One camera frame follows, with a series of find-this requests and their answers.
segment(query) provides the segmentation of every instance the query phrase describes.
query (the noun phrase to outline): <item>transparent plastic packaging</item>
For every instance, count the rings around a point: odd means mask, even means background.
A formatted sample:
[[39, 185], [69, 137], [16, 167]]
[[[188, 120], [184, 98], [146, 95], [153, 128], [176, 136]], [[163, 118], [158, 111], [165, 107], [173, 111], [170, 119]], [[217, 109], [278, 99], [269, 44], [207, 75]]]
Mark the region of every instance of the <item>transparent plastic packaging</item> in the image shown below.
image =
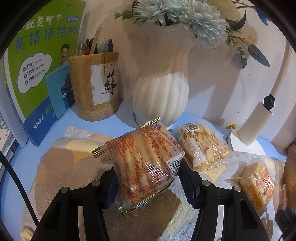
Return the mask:
[[166, 189], [176, 178], [185, 154], [160, 122], [105, 143], [120, 183], [124, 213]]
[[177, 126], [173, 136], [179, 141], [197, 170], [207, 170], [227, 162], [228, 144], [203, 120]]
[[274, 192], [274, 182], [265, 164], [259, 159], [246, 166], [237, 178], [257, 212], [266, 208]]

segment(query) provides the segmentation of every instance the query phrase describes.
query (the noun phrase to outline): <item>white ceramic vase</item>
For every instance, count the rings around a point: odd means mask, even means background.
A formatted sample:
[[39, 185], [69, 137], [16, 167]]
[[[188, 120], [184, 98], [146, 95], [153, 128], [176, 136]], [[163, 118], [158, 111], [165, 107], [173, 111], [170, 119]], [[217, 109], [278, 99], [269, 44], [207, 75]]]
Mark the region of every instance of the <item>white ceramic vase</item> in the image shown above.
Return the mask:
[[139, 125], [160, 116], [169, 127], [187, 105], [187, 58], [195, 45], [193, 35], [179, 24], [161, 27], [145, 22], [142, 28], [151, 38], [151, 51], [133, 87], [133, 110]]

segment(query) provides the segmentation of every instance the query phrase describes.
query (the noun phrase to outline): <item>blue table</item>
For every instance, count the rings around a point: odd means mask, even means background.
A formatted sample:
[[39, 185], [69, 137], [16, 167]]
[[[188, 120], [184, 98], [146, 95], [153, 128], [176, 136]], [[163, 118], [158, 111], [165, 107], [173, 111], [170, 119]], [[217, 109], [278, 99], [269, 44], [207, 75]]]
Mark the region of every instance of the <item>blue table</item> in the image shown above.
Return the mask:
[[[41, 142], [39, 147], [33, 146], [31, 142], [23, 149], [19, 148], [11, 161], [11, 165], [23, 184], [27, 194], [30, 192], [31, 186], [37, 174], [37, 167], [40, 158], [51, 148], [53, 142], [62, 137], [68, 126], [82, 128], [92, 132], [98, 132], [107, 136], [118, 137], [126, 132], [138, 128], [134, 121], [133, 108], [130, 102], [121, 102], [115, 115], [106, 120], [88, 122], [80, 119], [75, 113], [75, 105], [67, 110], [67, 112], [56, 121], [50, 128], [48, 134]], [[174, 124], [184, 124], [197, 118], [194, 116], [183, 114], [181, 118]], [[226, 139], [230, 130], [213, 124], [220, 135]], [[258, 139], [265, 153], [269, 157], [278, 160], [286, 160], [286, 157], [279, 154], [271, 143]], [[1, 195], [1, 220], [6, 229], [15, 241], [21, 240], [20, 226], [22, 222], [22, 214], [24, 209], [24, 201], [13, 182], [12, 178], [6, 174], [3, 181], [3, 190]]]

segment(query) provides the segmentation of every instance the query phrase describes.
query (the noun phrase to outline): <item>metal screw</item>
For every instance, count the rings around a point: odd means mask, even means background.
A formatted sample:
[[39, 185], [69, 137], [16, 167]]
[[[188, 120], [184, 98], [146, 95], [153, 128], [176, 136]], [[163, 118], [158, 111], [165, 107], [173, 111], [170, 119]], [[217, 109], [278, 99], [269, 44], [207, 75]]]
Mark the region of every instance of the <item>metal screw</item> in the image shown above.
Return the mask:
[[203, 184], [204, 186], [209, 186], [209, 185], [210, 185], [210, 182], [209, 182], [208, 180], [203, 180], [203, 181], [202, 181], [202, 184]]
[[66, 193], [68, 190], [69, 190], [69, 188], [63, 187], [63, 188], [61, 188], [61, 193]]
[[93, 182], [92, 182], [92, 185], [94, 186], [94, 187], [96, 187], [96, 186], [98, 186], [98, 185], [100, 185], [101, 184], [101, 182], [99, 181], [99, 180], [94, 180]]
[[237, 191], [237, 192], [240, 192], [242, 189], [239, 186], [235, 186], [234, 190]]

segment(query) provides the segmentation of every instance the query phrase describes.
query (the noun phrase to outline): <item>wooden pen holder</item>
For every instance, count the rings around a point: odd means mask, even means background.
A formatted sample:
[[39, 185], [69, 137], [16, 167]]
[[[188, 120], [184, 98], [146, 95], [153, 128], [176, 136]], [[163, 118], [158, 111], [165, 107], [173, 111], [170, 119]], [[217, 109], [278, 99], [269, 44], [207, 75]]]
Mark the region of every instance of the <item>wooden pen holder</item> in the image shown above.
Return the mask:
[[72, 56], [68, 59], [77, 114], [99, 121], [118, 109], [118, 52]]

